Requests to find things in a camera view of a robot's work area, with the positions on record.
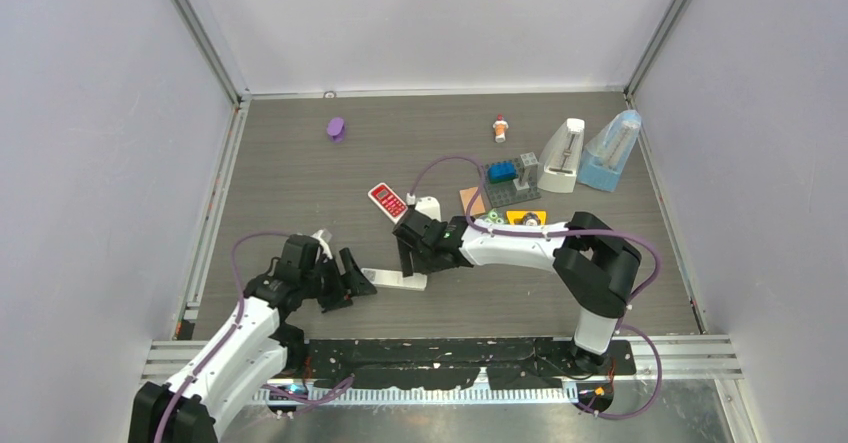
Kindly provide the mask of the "slim white remote control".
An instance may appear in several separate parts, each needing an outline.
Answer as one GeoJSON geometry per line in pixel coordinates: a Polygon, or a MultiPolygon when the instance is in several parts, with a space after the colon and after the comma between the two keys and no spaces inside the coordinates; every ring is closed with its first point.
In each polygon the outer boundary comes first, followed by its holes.
{"type": "Polygon", "coordinates": [[[414,273],[404,276],[401,271],[363,268],[363,275],[375,287],[408,291],[424,291],[427,287],[428,276],[414,273]]]}

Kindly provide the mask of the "white remote with red keypad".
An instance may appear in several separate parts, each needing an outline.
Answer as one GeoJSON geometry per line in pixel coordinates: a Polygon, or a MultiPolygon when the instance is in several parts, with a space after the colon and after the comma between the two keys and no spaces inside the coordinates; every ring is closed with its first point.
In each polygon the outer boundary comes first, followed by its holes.
{"type": "Polygon", "coordinates": [[[367,196],[393,224],[398,223],[408,210],[405,200],[385,182],[372,187],[367,196]]]}

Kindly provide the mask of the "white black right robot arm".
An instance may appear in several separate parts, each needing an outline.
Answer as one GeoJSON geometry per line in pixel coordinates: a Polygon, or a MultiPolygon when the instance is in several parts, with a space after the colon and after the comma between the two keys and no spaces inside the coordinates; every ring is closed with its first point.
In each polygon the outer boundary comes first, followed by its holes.
{"type": "Polygon", "coordinates": [[[439,221],[409,210],[393,234],[406,276],[487,265],[557,275],[580,307],[567,350],[572,364],[580,373],[596,374],[610,361],[609,345],[642,256],[595,215],[577,212],[565,223],[511,226],[465,216],[439,221]]]}

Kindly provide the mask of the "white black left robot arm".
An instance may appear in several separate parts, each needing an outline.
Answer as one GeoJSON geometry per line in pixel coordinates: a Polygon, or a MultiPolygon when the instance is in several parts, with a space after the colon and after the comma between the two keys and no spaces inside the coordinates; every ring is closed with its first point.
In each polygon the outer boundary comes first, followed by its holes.
{"type": "Polygon", "coordinates": [[[279,256],[249,282],[204,347],[163,383],[145,382],[130,416],[131,442],[218,442],[272,377],[298,375],[308,359],[302,329],[287,318],[309,299],[324,312],[346,308],[376,287],[349,249],[332,252],[322,231],[285,234],[279,256]]]}

